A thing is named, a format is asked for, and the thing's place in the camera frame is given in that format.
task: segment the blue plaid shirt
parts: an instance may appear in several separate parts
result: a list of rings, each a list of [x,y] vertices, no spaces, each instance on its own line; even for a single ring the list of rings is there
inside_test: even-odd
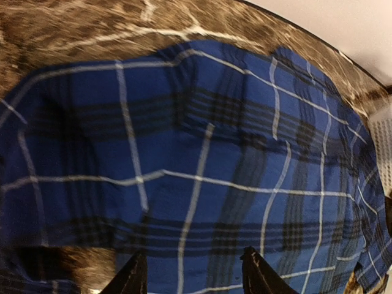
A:
[[[145,249],[161,294],[242,293],[248,246],[300,293],[353,270],[369,290],[392,263],[370,135],[286,48],[47,67],[0,103],[0,138],[3,293],[78,292],[16,247]]]

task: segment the shirt sleeve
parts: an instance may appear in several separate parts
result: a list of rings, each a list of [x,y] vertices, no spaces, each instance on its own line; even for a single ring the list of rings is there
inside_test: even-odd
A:
[[[355,276],[365,292],[374,288],[392,264],[392,239],[386,225],[385,196],[371,141],[360,156],[356,191],[361,213],[364,248],[355,268]]]

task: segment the marble countertop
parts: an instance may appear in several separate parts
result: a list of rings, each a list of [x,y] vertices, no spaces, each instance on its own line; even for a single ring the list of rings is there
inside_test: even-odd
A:
[[[283,45],[326,73],[365,120],[383,86],[306,31],[235,0],[8,0],[0,2],[0,97],[31,69],[126,59],[194,39],[268,55]]]

